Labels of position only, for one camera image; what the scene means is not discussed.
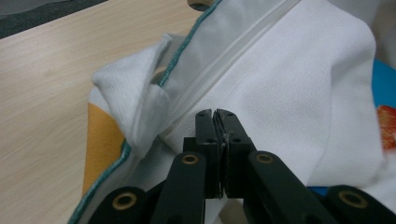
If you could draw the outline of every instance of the orange object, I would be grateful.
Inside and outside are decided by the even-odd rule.
[[[381,105],[376,110],[385,150],[396,150],[396,108]]]
[[[88,139],[83,193],[120,156],[124,136],[116,121],[96,105],[88,105]]]

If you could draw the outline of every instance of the wooden table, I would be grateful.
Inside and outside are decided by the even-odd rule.
[[[0,223],[69,219],[92,74],[199,15],[186,0],[113,0],[0,40]]]

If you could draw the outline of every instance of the white fabric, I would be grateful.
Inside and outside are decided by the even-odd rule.
[[[396,214],[396,151],[389,151],[386,158],[379,175],[363,190]]]
[[[108,115],[111,116],[110,106],[108,106],[105,98],[103,98],[102,93],[100,93],[97,87],[93,87],[90,92],[90,103],[98,106],[103,111],[105,111]]]
[[[172,156],[148,154],[155,136],[181,152],[183,138],[194,136],[194,115],[208,108],[233,111],[256,148],[275,152],[307,185],[372,183],[385,164],[371,93],[373,36],[327,1],[295,2],[222,1],[163,88],[150,82],[179,46],[177,36],[94,75],[134,155],[147,155],[130,183],[163,180]],[[161,176],[147,172],[153,158],[150,170]],[[223,205],[206,218],[214,221]]]

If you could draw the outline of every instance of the white garment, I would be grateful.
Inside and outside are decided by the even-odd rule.
[[[324,0],[227,0],[209,14],[172,60],[181,39],[165,35],[93,76],[95,99],[105,101],[132,148],[132,159],[112,175],[153,187],[183,138],[194,136],[194,115],[222,108],[238,116],[258,150],[274,152],[304,184],[369,185],[384,157],[367,25]],[[163,86],[150,83],[155,68],[169,61]],[[157,134],[171,152],[154,147],[148,154]],[[133,172],[144,175],[130,179]],[[92,201],[117,183],[99,186]],[[224,203],[212,205],[206,220],[214,221]]]
[[[374,181],[363,190],[396,213],[396,152],[389,151],[386,158]]]

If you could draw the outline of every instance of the blue fabric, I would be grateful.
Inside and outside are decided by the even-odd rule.
[[[79,202],[77,208],[73,212],[72,216],[69,219],[69,224],[75,224],[78,223],[78,221],[81,219],[82,214],[85,212],[85,209],[87,208],[88,204],[90,203],[91,199],[93,198],[93,195],[95,192],[98,190],[98,188],[105,182],[105,180],[117,169],[119,168],[129,157],[131,154],[131,147],[128,145],[128,143],[124,140],[121,146],[121,155],[120,157],[113,162],[97,179],[96,181],[92,184],[90,189],[87,191],[87,193],[84,195],[84,197],[81,199]]]
[[[375,60],[372,84],[375,106],[389,105],[396,108],[396,70]]]
[[[175,52],[174,57],[172,58],[171,62],[168,64],[166,67],[165,72],[163,73],[163,78],[160,80],[160,83],[158,84],[160,87],[163,87],[165,85],[166,81],[168,80],[172,70],[175,68],[177,65],[178,59],[180,58],[181,53],[183,50],[190,44],[192,37],[194,36],[195,32],[198,30],[199,26],[201,23],[210,15],[212,12],[215,11],[216,7],[218,4],[221,2],[221,0],[217,0],[210,8],[208,8],[195,22],[195,24],[192,26],[189,34],[187,37],[184,39],[183,43],[181,43],[180,47],[178,47],[177,51]]]

